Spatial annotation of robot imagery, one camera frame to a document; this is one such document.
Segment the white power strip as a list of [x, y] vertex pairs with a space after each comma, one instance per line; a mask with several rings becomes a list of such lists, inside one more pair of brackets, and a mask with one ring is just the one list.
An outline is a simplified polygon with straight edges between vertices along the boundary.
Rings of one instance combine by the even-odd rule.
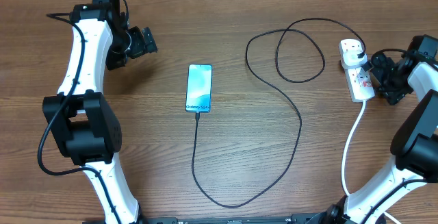
[[[339, 43], [339, 52], [358, 51], [364, 52], [362, 44], [356, 39], [343, 39]], [[375, 96], [370, 74], [362, 69], [362, 66], [355, 69], [344, 69], [346, 81], [352, 101], [355, 103], [367, 101]]]

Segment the blue Samsung Galaxy phone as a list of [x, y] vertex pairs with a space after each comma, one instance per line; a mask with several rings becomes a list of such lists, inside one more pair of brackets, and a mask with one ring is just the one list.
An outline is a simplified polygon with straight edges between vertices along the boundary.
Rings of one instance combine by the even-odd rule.
[[185, 99], [185, 110], [187, 112], [209, 112], [211, 110], [212, 77], [212, 65], [189, 65]]

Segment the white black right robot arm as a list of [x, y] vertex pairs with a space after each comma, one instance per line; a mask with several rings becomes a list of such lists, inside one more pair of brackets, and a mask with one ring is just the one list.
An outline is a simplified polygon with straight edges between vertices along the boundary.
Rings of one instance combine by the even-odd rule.
[[361, 189], [303, 223], [385, 223], [393, 204], [437, 182], [437, 39], [414, 36], [398, 62], [386, 55], [388, 49], [367, 57], [353, 39], [342, 40], [339, 51], [354, 102], [379, 93], [395, 105], [414, 92], [418, 105], [394, 135], [386, 165]]

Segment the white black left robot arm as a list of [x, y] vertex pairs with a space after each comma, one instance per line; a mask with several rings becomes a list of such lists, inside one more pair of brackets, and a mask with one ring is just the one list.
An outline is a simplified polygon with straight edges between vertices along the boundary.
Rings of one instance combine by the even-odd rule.
[[129, 25], [126, 0], [92, 0], [49, 18], [68, 23], [73, 45], [57, 94], [45, 97], [47, 120], [38, 146], [39, 167], [48, 175], [82, 172], [103, 207], [103, 223], [146, 223], [125, 178], [119, 152], [123, 136], [103, 94], [104, 74], [158, 48], [149, 28]]

